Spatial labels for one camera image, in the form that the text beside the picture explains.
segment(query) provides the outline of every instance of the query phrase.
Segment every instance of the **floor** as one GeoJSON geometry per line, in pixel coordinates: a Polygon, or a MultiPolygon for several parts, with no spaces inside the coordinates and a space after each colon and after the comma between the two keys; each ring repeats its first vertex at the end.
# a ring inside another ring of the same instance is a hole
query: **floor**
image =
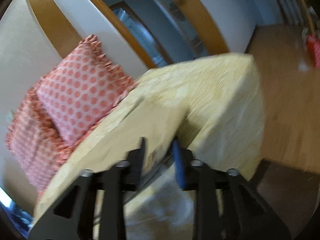
{"type": "Polygon", "coordinates": [[[275,163],[268,163],[268,168],[263,173],[257,191],[286,224],[292,238],[295,238],[315,210],[320,175],[275,163]]]}
{"type": "Polygon", "coordinates": [[[260,27],[250,45],[261,72],[266,124],[262,157],[320,174],[320,70],[296,26],[260,27]]]}

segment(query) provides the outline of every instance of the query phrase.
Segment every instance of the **red object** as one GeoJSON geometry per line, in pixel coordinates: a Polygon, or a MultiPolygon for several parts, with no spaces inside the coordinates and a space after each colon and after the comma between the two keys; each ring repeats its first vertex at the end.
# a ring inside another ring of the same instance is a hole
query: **red object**
{"type": "Polygon", "coordinates": [[[316,36],[309,36],[307,51],[315,63],[315,68],[320,68],[320,40],[316,36]]]}

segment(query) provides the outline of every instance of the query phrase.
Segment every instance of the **bolt head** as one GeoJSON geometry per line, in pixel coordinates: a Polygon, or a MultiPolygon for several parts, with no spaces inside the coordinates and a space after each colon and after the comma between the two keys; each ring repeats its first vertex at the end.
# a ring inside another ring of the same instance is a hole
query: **bolt head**
{"type": "Polygon", "coordinates": [[[202,164],[203,164],[203,162],[200,161],[200,160],[193,160],[193,161],[191,162],[191,166],[192,166],[192,167],[201,167],[202,164]]]}
{"type": "Polygon", "coordinates": [[[82,170],[80,176],[81,177],[90,177],[93,174],[92,170],[82,170]]]}
{"type": "Polygon", "coordinates": [[[128,161],[120,161],[117,163],[116,166],[121,168],[127,168],[130,166],[130,163],[128,161]]]}
{"type": "Polygon", "coordinates": [[[229,169],[228,171],[228,175],[235,177],[239,175],[239,172],[236,169],[229,169]]]}

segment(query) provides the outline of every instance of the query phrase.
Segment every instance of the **mattress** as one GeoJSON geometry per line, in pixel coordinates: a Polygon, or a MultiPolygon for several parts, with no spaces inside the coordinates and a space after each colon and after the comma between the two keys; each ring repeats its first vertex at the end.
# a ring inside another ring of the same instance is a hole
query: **mattress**
{"type": "MultiPolygon", "coordinates": [[[[192,150],[196,158],[217,170],[237,168],[246,179],[253,176],[260,162],[264,112],[260,77],[252,56],[231,53],[178,63],[149,70],[138,83],[76,151],[82,156],[92,154],[90,149],[99,143],[103,145],[103,139],[118,128],[126,116],[129,118],[134,113],[132,109],[136,110],[135,106],[143,98],[164,109],[173,107],[172,112],[180,120],[174,125],[167,122],[166,129],[177,133],[181,146],[192,150]]],[[[171,135],[165,144],[159,143],[162,150],[152,156],[154,161],[145,163],[145,173],[163,158],[170,139],[171,135]]],[[[35,209],[36,220],[67,186],[69,179],[66,178],[76,174],[71,168],[74,167],[72,157],[40,199],[35,209]]],[[[111,156],[105,160],[108,162],[105,167],[116,161],[111,156]]],[[[192,205],[192,196],[181,192],[174,182],[174,167],[171,167],[125,206],[128,238],[154,239],[160,234],[154,223],[166,221],[163,222],[163,229],[168,232],[166,239],[185,239],[182,236],[190,233],[192,205]],[[180,208],[189,211],[181,216],[180,208]]]]}
{"type": "Polygon", "coordinates": [[[55,174],[36,206],[34,222],[82,170],[100,172],[109,169],[126,159],[129,151],[139,148],[142,137],[146,138],[143,174],[148,174],[166,155],[186,113],[187,109],[178,101],[163,106],[141,98],[128,111],[122,112],[121,117],[118,115],[118,125],[113,129],[108,122],[102,121],[89,135],[91,140],[85,139],[55,174]]]}

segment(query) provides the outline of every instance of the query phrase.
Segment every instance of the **pink polka dot pillow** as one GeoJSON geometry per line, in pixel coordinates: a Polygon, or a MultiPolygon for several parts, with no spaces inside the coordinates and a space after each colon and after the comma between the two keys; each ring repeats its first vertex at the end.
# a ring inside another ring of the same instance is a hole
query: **pink polka dot pillow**
{"type": "Polygon", "coordinates": [[[101,53],[97,36],[90,35],[44,78],[37,94],[71,146],[135,85],[121,66],[101,53]]]}
{"type": "Polygon", "coordinates": [[[68,151],[61,141],[33,86],[8,127],[6,143],[38,192],[46,189],[63,161],[61,154],[68,151]]]}

